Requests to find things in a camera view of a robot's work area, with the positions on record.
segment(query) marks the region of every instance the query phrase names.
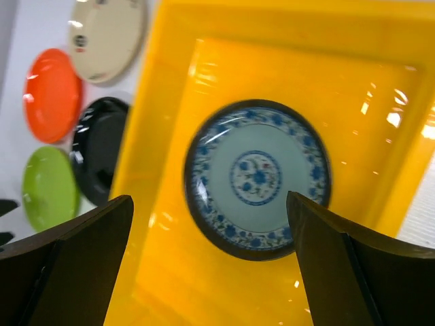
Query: green plate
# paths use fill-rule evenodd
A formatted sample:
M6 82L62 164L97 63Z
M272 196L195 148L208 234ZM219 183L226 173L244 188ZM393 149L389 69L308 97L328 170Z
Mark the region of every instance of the green plate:
M39 148L24 170L22 203L37 232L73 219L79 193L68 157L51 146Z

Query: blue and white plate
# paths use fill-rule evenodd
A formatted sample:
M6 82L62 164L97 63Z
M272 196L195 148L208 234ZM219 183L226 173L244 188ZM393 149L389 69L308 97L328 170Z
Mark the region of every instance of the blue and white plate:
M201 128L185 168L186 197L204 235L227 253L269 260L294 250L288 191L327 206L331 176L311 125L285 105L248 100Z

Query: floral pattern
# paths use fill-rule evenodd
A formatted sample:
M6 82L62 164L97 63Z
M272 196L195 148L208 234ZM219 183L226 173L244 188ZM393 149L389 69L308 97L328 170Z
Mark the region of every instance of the floral pattern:
M230 183L237 198L245 204L264 205L273 200L281 188L281 169L269 154L247 151L234 161Z
M194 152L192 174L187 178L194 190L193 201L202 218L228 242L252 251L275 250L293 241L288 225L272 232L250 232L235 225L219 210L210 196L210 161L216 148L236 128L252 124L273 126L295 141L307 160L310 171L309 197L322 203L328 195L327 159L321 144L297 118L282 111L264 107L250 107L232 111L214 121L201 137ZM230 171L233 191L248 204L265 204L272 200L281 187L281 169L278 163L262 151L249 151L240 155Z

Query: white surface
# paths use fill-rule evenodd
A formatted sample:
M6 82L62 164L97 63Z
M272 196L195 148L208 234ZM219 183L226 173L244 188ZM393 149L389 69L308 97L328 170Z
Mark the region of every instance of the white surface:
M435 248L435 156L408 210L398 238Z
M26 161L37 148L44 146L33 138L27 128L22 108L22 90L27 71L40 52L47 48L67 50L68 21L71 19L74 3L74 0L19 0L18 2L9 61L4 76L3 96L0 98L0 198L21 202L21 179ZM156 0L148 1L147 6L149 17L149 13L154 12ZM102 96L115 96L131 103L139 77L142 51L143 46L132 65L115 84L97 87L84 83L82 108ZM70 145L71 137L68 137L65 142L59 144L59 147L69 151ZM91 208L92 205L84 200L80 213ZM15 240L34 233L24 216L22 207L0 218L0 230L15 233Z
M9 44L15 22L16 4L17 1L0 0L0 98L9 54Z

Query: black plate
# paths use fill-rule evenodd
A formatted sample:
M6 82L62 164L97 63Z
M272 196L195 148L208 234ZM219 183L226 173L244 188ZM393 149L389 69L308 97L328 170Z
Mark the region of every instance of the black plate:
M114 97L93 102L75 128L71 163L77 184L91 203L100 206L109 198L128 105Z

